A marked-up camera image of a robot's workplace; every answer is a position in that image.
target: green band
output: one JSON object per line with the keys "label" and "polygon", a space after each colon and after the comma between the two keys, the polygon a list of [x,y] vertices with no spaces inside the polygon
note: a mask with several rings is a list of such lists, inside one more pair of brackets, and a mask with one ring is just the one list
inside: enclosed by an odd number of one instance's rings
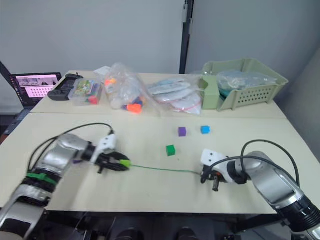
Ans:
{"label": "green band", "polygon": [[52,180],[51,178],[49,178],[47,176],[47,174],[45,173],[40,173],[40,174],[37,174],[37,173],[27,173],[26,175],[28,178],[34,178],[34,179],[39,179],[39,180],[43,180],[49,184],[53,184],[53,185],[57,185],[58,183],[55,181],[55,180]]}

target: orange toy piece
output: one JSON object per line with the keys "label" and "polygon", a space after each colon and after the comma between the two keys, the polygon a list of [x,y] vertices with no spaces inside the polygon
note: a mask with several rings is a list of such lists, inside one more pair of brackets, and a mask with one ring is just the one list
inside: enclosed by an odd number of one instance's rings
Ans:
{"label": "orange toy piece", "polygon": [[109,84],[115,84],[116,82],[117,82],[117,80],[115,78],[106,79],[106,80],[104,80],[104,85],[108,86]]}
{"label": "orange toy piece", "polygon": [[142,111],[142,106],[140,104],[128,104],[126,109],[130,112],[139,114]]}

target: laptop screen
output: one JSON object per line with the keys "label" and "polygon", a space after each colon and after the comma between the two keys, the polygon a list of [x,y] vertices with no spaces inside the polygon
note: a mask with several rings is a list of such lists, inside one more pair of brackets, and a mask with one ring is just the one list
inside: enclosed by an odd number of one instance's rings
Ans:
{"label": "laptop screen", "polygon": [[23,107],[34,107],[61,79],[60,73],[12,74],[10,80]]}

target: green tape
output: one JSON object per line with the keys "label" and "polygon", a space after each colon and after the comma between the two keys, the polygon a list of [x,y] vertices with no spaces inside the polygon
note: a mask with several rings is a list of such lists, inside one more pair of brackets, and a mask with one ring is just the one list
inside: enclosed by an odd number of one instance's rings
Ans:
{"label": "green tape", "polygon": [[122,164],[123,166],[127,167],[127,168],[130,168],[131,166],[131,161],[130,160],[127,160],[127,159],[121,159],[120,160],[120,164]]}
{"label": "green tape", "polygon": [[55,181],[55,180],[52,180],[50,177],[47,176],[47,174],[45,173],[40,173],[40,174],[37,174],[37,173],[27,173],[26,175],[28,178],[34,178],[34,179],[39,179],[39,180],[42,180],[42,181],[45,181],[47,183],[50,183],[50,184],[53,184],[53,185],[57,185],[58,183]]}

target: white wall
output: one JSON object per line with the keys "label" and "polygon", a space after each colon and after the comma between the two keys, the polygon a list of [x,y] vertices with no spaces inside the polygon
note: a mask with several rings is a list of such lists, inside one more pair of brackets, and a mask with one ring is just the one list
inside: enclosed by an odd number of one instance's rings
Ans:
{"label": "white wall", "polygon": [[183,4],[184,0],[1,0],[0,58],[13,74],[64,74],[115,62],[136,72],[178,73]]}
{"label": "white wall", "polygon": [[320,161],[320,48],[280,106]]}
{"label": "white wall", "polygon": [[195,0],[187,72],[256,58],[289,80],[320,43],[319,0]]}

